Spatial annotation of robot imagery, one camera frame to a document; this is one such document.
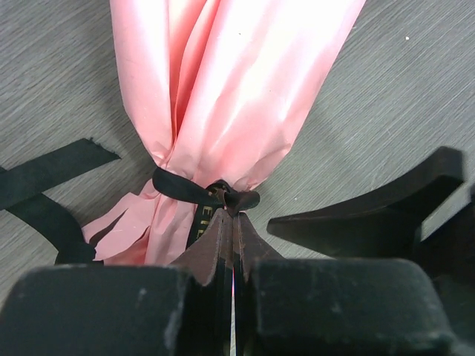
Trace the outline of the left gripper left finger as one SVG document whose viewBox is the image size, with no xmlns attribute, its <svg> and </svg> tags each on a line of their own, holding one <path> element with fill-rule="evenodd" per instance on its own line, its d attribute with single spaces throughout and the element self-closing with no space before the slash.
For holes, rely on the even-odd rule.
<svg viewBox="0 0 475 356">
<path fill-rule="evenodd" d="M 232 218 L 171 265 L 38 268 L 1 309 L 3 355 L 227 355 Z"/>
</svg>

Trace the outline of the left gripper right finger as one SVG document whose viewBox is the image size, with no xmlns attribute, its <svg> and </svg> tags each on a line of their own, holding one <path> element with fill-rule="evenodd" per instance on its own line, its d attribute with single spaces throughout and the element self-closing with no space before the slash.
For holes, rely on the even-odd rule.
<svg viewBox="0 0 475 356">
<path fill-rule="evenodd" d="M 287 260 L 235 223 L 238 355 L 472 355 L 474 215 L 416 259 Z"/>
</svg>

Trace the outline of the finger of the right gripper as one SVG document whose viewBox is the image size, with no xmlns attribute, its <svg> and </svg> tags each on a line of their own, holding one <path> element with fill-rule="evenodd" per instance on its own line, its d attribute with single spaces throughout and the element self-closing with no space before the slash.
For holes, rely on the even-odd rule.
<svg viewBox="0 0 475 356">
<path fill-rule="evenodd" d="M 474 284 L 474 203 L 427 238 L 423 222 L 465 181 L 464 154 L 437 148 L 406 174 L 335 205 L 272 218 L 269 234 L 329 257 L 404 258 L 432 278 Z"/>
</svg>

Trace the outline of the black ribbon gold lettering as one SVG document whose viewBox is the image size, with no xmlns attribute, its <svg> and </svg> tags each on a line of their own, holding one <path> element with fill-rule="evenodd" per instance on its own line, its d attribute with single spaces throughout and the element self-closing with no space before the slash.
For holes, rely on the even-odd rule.
<svg viewBox="0 0 475 356">
<path fill-rule="evenodd" d="M 97 264 L 99 241 L 116 225 L 109 226 L 86 242 L 80 224 L 68 209 L 45 196 L 44 191 L 105 165 L 119 156 L 91 139 L 79 139 L 10 170 L 1 170 L 1 209 L 38 231 L 56 250 L 57 265 Z M 189 179 L 156 168 L 152 184 L 161 194 L 197 205 L 187 246 L 196 242 L 219 208 L 231 217 L 256 207 L 261 197 L 255 191 L 236 191 L 218 180 L 203 188 Z"/>
</svg>

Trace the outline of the pink wrapping paper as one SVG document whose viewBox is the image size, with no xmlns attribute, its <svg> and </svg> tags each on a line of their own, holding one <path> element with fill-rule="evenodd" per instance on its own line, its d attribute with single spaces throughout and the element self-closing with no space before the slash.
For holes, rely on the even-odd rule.
<svg viewBox="0 0 475 356">
<path fill-rule="evenodd" d="M 289 153 L 362 1 L 112 1 L 122 102 L 159 171 L 260 185 Z"/>
</svg>

